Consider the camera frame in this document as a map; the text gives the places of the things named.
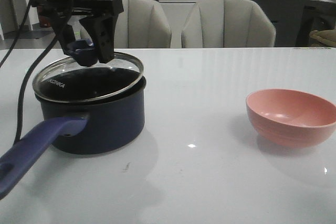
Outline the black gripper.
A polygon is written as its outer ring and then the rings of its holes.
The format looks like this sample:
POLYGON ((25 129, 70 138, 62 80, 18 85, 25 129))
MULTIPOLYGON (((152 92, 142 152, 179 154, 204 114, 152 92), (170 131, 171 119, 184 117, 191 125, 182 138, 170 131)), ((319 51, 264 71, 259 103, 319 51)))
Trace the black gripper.
POLYGON ((68 45, 76 38, 71 25, 72 15, 89 15, 79 22, 89 34, 89 49, 100 63, 108 63, 114 56, 114 31, 118 17, 123 12, 122 0, 30 0, 33 7, 39 5, 50 8, 49 22, 55 33, 51 49, 59 42, 65 55, 69 55, 68 45))

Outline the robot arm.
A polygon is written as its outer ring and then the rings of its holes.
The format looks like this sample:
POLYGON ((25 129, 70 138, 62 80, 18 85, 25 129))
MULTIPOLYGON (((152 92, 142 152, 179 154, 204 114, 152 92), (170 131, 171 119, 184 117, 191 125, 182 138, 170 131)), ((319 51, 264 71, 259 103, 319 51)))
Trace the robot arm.
POLYGON ((53 29, 56 40, 65 55, 79 65, 90 67, 97 62, 109 63, 114 58, 114 34, 122 0, 30 0, 33 7, 42 8, 41 15, 53 29), (81 26, 88 39, 77 40, 72 26, 72 16, 81 16, 81 26))

